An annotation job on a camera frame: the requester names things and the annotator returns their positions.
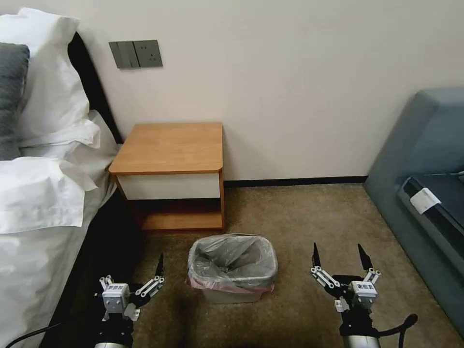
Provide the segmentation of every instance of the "switch panel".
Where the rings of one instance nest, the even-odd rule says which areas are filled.
[[[110,42],[119,69],[162,67],[157,40]]]
[[[158,40],[134,41],[135,52],[139,59],[140,67],[162,67]]]

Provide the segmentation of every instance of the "white pillow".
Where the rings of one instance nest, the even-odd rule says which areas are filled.
[[[0,15],[0,42],[25,44],[30,50],[24,109],[17,127],[20,147],[51,144],[57,132],[60,141],[76,140],[72,130],[64,130],[87,119],[88,99],[67,51],[78,24],[76,18],[30,8],[17,15]]]

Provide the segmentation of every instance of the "blue sofa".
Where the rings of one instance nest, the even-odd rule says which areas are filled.
[[[418,92],[364,187],[421,277],[464,337],[464,87]],[[428,188],[441,203],[419,214]]]

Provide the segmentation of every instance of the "brown carpet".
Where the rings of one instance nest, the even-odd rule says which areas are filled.
[[[333,299],[309,273],[314,241],[331,274],[363,274],[358,242],[382,271],[372,314],[376,328],[417,313],[406,347],[464,347],[362,185],[228,189],[226,208],[226,232],[261,234],[274,245],[274,292],[252,304],[208,304],[184,283],[189,248],[208,233],[149,234],[135,281],[154,274],[163,251],[166,286],[142,309],[135,348],[342,347]],[[384,348],[397,342],[397,335],[381,339]]]

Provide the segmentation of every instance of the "black cable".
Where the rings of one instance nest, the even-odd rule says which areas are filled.
[[[66,322],[68,322],[68,321],[61,321],[61,322],[59,322],[59,323],[56,323],[56,324],[53,324],[53,325],[50,325],[50,326],[46,326],[46,327],[41,328],[41,329],[38,329],[38,330],[36,330],[36,331],[32,331],[32,332],[30,332],[30,333],[27,333],[27,334],[24,334],[24,335],[22,335],[22,336],[19,336],[17,339],[11,341],[5,348],[11,348],[11,347],[14,346],[16,343],[21,342],[22,340],[25,340],[26,338],[35,336],[35,335],[37,335],[37,334],[41,334],[41,333],[43,333],[43,332],[45,332],[45,331],[48,331],[48,330],[51,330],[51,329],[53,329],[53,328],[55,328],[55,327],[57,327],[57,326],[60,326],[61,324],[64,324],[64,323],[66,323]]]
[[[67,324],[67,323],[69,323],[69,322],[71,322],[71,321],[74,321],[74,320],[77,320],[77,319],[81,318],[82,316],[84,316],[84,315],[86,315],[86,314],[88,314],[88,313],[87,313],[87,312],[84,312],[84,313],[81,313],[81,314],[77,314],[77,315],[76,315],[75,317],[73,317],[73,318],[69,318],[69,319],[60,321],[60,322],[58,322],[58,323],[56,323],[56,324],[49,325],[49,326],[45,326],[45,327],[43,327],[43,328],[41,328],[41,329],[38,329],[38,330],[36,330],[36,331],[32,331],[32,332],[30,332],[30,333],[26,333],[26,334],[24,334],[24,335],[22,335],[22,336],[19,336],[17,339],[11,341],[5,348],[11,348],[11,347],[14,346],[16,343],[21,342],[21,341],[25,340],[26,338],[29,338],[29,337],[32,337],[32,336],[35,336],[35,335],[44,333],[44,332],[46,332],[46,331],[48,331],[48,330],[54,329],[55,327],[62,325],[62,324]]]
[[[394,328],[389,329],[389,330],[379,331],[378,336],[379,337],[391,336],[391,335],[394,335],[394,334],[398,334],[401,331],[406,331],[406,329],[410,328],[411,326],[413,326],[417,322],[417,319],[418,319],[417,314],[410,314],[410,315],[407,316],[407,318],[405,319],[403,324],[398,325],[397,327],[394,327]]]
[[[400,338],[398,339],[398,348],[403,348],[405,344],[405,334],[406,330],[400,332]]]
[[[417,320],[418,320],[417,314],[410,314],[407,316],[403,324],[398,325],[397,327],[394,327],[389,330],[379,331],[378,336],[385,337],[385,336],[391,336],[391,335],[399,333],[400,337],[398,339],[398,348],[403,348],[403,345],[405,343],[406,330],[409,329],[411,326],[413,326],[417,322]]]

